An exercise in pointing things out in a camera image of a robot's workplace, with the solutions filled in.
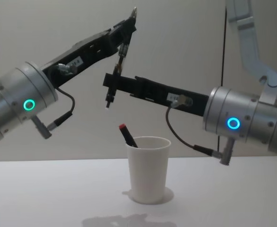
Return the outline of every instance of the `white table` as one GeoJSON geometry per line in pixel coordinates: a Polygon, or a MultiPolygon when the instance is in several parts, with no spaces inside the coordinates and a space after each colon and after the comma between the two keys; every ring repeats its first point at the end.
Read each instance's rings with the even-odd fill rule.
{"type": "Polygon", "coordinates": [[[171,158],[167,187],[141,205],[126,159],[0,162],[0,227],[277,227],[277,157],[171,158]]]}

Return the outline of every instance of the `white label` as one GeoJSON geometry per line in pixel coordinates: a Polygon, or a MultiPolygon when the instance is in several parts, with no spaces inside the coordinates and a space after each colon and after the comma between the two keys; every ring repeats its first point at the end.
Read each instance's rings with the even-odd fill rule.
{"type": "Polygon", "coordinates": [[[167,100],[173,102],[173,101],[176,101],[178,97],[179,95],[168,93],[167,100]]]}
{"type": "Polygon", "coordinates": [[[76,67],[79,67],[80,65],[83,64],[83,61],[81,59],[80,56],[78,56],[77,58],[75,58],[74,60],[72,60],[71,62],[69,62],[67,65],[70,66],[70,65],[75,65],[76,67]]]}

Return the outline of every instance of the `marker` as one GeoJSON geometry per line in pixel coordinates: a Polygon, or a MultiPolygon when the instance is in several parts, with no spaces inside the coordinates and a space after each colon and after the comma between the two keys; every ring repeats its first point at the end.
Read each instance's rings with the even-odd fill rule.
{"type": "Polygon", "coordinates": [[[126,144],[136,148],[137,144],[135,143],[135,141],[134,141],[133,137],[131,136],[129,130],[127,129],[126,125],[125,124],[121,124],[119,126],[119,129],[120,129],[122,135],[124,136],[126,144]]]}

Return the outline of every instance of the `white wall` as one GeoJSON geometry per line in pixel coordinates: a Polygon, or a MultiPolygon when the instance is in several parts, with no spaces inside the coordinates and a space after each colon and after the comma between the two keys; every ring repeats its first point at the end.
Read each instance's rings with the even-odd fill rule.
{"type": "MultiPolygon", "coordinates": [[[[260,58],[267,65],[277,71],[277,0],[252,0],[255,17],[255,26],[258,36],[260,58]]],[[[241,64],[239,39],[235,27],[227,26],[225,66],[223,74],[223,86],[243,92],[260,94],[262,86],[250,76],[241,64]]],[[[221,148],[226,139],[221,139],[221,148]]],[[[265,152],[262,146],[248,145],[237,142],[234,155],[257,156],[274,155],[265,152]]]]}
{"type": "MultiPolygon", "coordinates": [[[[73,44],[112,27],[138,8],[123,76],[141,76],[170,86],[209,94],[220,85],[224,0],[0,0],[0,76],[24,61],[42,66],[73,44]]],[[[106,72],[117,57],[96,63],[63,86],[76,98],[73,117],[44,140],[31,122],[0,142],[0,160],[125,157],[118,125],[134,136],[170,139],[171,156],[199,156],[169,131],[166,107],[118,92],[105,111],[106,72]]],[[[49,123],[70,108],[69,99],[39,116],[49,123]]],[[[217,136],[202,131],[202,118],[172,111],[171,122],[187,141],[217,147],[217,136]]]]}

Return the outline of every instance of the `red cap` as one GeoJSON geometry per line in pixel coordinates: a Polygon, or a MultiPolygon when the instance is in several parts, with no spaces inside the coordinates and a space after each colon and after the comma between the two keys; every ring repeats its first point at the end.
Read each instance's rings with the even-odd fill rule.
{"type": "Polygon", "coordinates": [[[122,128],[124,128],[125,127],[125,124],[121,124],[120,126],[119,126],[119,129],[122,129],[122,128]]]}

